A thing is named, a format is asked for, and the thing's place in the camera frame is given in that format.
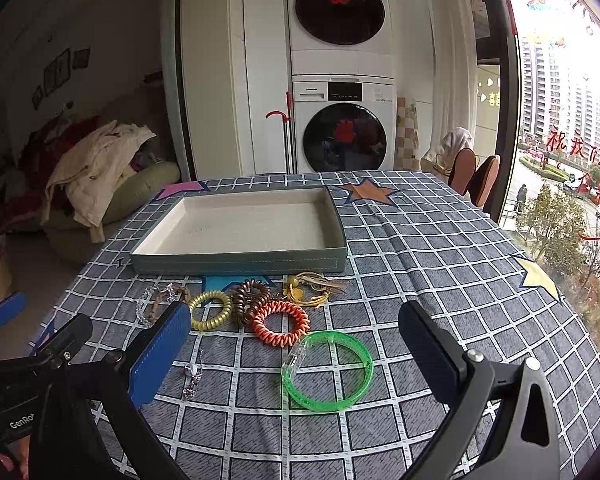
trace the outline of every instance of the brown chair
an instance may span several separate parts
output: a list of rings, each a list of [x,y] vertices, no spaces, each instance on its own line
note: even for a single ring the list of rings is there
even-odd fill
[[[454,160],[447,182],[449,187],[456,193],[463,196],[466,193],[469,182],[475,173],[475,160],[475,153],[471,148],[463,148],[456,155],[456,160]]]
[[[484,203],[487,202],[493,183],[498,177],[498,170],[500,169],[500,156],[491,155],[487,157],[475,172],[471,178],[467,191],[471,202],[479,208],[484,207]]]

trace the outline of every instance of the washing machine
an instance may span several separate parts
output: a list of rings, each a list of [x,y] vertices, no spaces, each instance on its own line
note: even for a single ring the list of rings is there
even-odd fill
[[[393,77],[388,0],[287,0],[291,73]]]
[[[394,81],[383,77],[293,76],[298,173],[394,168]]]

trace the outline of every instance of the orange spiral hair tie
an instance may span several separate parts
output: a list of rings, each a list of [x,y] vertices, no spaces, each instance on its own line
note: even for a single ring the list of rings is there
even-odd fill
[[[296,327],[288,334],[277,334],[269,330],[264,324],[264,320],[270,314],[275,312],[286,312],[292,316],[296,322]],[[301,337],[309,332],[309,316],[304,309],[289,301],[271,301],[262,306],[253,318],[253,331],[256,336],[265,343],[273,346],[291,346]]]

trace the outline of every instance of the yellow star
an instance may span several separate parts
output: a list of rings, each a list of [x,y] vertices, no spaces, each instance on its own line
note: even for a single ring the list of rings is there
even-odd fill
[[[544,290],[549,293],[549,296],[557,301],[560,301],[558,288],[555,286],[555,283],[552,281],[552,279],[546,275],[546,272],[542,270],[542,267],[531,260],[527,260],[526,258],[514,256],[513,259],[516,260],[526,271],[522,278],[522,282],[520,282],[519,288],[528,286],[542,286],[544,287]]]
[[[360,184],[343,184],[339,187],[349,191],[349,196],[346,201],[347,204],[355,202],[356,200],[373,200],[374,202],[397,207],[389,195],[400,190],[392,189],[391,187],[378,186],[378,184],[375,184],[368,178],[363,179]]]

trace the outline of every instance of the gray tray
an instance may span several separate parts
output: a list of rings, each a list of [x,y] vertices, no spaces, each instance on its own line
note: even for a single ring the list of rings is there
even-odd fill
[[[138,274],[342,272],[347,242],[326,186],[228,190],[181,198],[130,259]]]

